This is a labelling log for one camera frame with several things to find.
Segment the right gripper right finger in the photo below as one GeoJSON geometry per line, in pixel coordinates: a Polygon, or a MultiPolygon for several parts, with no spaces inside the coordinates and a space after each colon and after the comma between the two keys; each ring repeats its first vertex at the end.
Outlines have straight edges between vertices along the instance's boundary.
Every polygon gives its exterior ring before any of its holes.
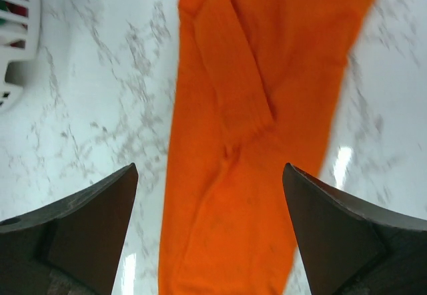
{"type": "Polygon", "coordinates": [[[426,221],[286,164],[283,186],[312,294],[425,294],[426,221]]]}

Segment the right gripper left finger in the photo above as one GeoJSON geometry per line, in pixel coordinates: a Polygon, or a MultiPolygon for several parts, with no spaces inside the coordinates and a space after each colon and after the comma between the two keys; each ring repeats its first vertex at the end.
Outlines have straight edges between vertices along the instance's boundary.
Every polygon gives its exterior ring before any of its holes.
{"type": "Polygon", "coordinates": [[[138,183],[135,164],[1,221],[2,294],[111,294],[138,183]]]}

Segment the orange t-shirt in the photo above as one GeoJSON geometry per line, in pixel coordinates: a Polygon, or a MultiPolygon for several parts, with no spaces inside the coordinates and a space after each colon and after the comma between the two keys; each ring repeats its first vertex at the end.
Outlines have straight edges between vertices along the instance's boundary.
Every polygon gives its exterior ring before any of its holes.
{"type": "Polygon", "coordinates": [[[281,294],[296,239],[282,172],[317,174],[374,0],[179,0],[160,294],[281,294]]]}

